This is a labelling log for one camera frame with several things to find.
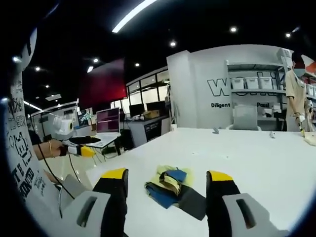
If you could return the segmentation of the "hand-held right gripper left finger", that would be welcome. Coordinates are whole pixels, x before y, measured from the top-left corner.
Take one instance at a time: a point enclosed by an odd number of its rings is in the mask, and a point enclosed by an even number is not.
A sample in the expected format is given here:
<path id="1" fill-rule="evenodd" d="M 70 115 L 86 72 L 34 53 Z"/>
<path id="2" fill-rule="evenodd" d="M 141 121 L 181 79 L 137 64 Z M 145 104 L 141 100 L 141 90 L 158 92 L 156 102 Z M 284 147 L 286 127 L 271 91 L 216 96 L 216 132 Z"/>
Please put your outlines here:
<path id="1" fill-rule="evenodd" d="M 92 191 L 68 175 L 58 198 L 59 213 L 75 231 L 73 237 L 124 237 L 127 195 L 127 168 L 106 171 Z"/>

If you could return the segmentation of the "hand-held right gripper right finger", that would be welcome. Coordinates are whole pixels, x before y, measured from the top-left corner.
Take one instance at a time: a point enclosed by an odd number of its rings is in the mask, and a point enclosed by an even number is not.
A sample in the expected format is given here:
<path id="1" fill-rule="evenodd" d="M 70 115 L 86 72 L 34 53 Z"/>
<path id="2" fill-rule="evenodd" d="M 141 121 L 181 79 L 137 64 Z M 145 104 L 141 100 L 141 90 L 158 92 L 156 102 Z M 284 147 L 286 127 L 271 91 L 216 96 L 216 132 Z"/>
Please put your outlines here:
<path id="1" fill-rule="evenodd" d="M 211 237 L 287 237 L 270 214 L 248 193 L 241 193 L 232 176 L 209 170 L 206 173 L 206 215 Z"/>

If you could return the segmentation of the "person's left hand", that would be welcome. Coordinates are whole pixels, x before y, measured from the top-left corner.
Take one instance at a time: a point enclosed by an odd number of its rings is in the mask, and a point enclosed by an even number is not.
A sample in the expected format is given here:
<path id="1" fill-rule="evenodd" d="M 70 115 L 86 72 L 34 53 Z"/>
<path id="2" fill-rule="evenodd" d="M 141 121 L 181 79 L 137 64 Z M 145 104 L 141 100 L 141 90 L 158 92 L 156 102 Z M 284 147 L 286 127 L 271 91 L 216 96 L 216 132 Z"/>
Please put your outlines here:
<path id="1" fill-rule="evenodd" d="M 52 155 L 54 157 L 63 157 L 67 154 L 67 148 L 61 141 L 51 140 Z"/>

